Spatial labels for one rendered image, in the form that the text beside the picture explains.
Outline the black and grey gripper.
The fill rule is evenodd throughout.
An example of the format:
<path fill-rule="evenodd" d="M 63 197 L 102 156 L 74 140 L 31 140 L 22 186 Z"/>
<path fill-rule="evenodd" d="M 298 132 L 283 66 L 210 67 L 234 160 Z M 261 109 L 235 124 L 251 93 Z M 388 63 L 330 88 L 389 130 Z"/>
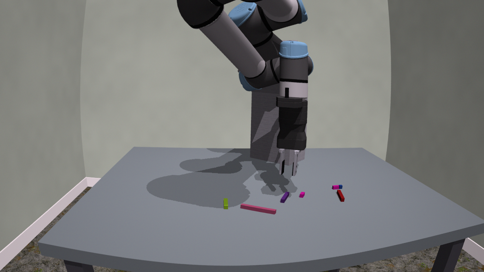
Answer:
<path fill-rule="evenodd" d="M 292 176 L 297 174 L 298 154 L 306 148 L 305 127 L 307 124 L 308 84 L 279 82 L 279 96 L 276 106 L 279 107 L 279 127 L 277 148 L 280 148 L 279 174 L 284 173 L 285 150 L 294 151 Z M 290 124 L 290 125 L 289 125 Z"/>

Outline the pink rod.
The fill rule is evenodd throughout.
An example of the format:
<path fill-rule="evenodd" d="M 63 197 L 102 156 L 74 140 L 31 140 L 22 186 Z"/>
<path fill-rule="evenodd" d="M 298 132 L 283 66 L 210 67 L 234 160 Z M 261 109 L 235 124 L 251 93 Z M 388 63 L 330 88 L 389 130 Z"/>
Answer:
<path fill-rule="evenodd" d="M 252 210 L 252 211 L 257 211 L 257 212 L 269 213 L 269 214 L 272 214 L 272 215 L 276 214 L 276 209 L 263 208 L 263 207 L 259 207 L 259 206 L 248 205 L 248 204 L 241 204 L 240 208 Z"/>

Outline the purple rod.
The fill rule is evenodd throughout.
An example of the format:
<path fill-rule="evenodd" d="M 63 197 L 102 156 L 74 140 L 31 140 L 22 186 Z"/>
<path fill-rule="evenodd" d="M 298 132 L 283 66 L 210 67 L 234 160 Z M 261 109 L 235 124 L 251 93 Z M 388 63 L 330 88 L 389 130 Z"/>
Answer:
<path fill-rule="evenodd" d="M 283 197 L 281 198 L 281 203 L 285 203 L 286 199 L 288 198 L 289 196 L 289 192 L 285 192 L 285 194 L 283 195 Z"/>

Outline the red rod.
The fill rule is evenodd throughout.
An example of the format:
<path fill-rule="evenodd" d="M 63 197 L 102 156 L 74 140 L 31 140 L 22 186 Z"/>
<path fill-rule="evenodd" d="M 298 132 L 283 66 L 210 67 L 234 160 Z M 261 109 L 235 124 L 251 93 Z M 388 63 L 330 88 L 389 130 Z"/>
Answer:
<path fill-rule="evenodd" d="M 340 201 L 341 201 L 341 202 L 344 202 L 345 198 L 344 198 L 344 196 L 343 196 L 343 194 L 342 194 L 341 190 L 337 190 L 337 195 L 338 195 L 338 197 L 339 197 Z"/>

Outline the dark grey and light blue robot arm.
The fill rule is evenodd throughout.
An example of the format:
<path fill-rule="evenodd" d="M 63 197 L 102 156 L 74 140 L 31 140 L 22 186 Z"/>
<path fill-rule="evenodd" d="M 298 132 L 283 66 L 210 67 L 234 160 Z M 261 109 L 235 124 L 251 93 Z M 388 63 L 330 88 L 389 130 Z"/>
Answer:
<path fill-rule="evenodd" d="M 313 61 L 307 44 L 281 41 L 273 31 L 308 20 L 301 0 L 241 0 L 229 15 L 224 5 L 235 0 L 177 0 L 180 15 L 205 36 L 240 71 L 246 91 L 279 82 L 308 83 Z"/>

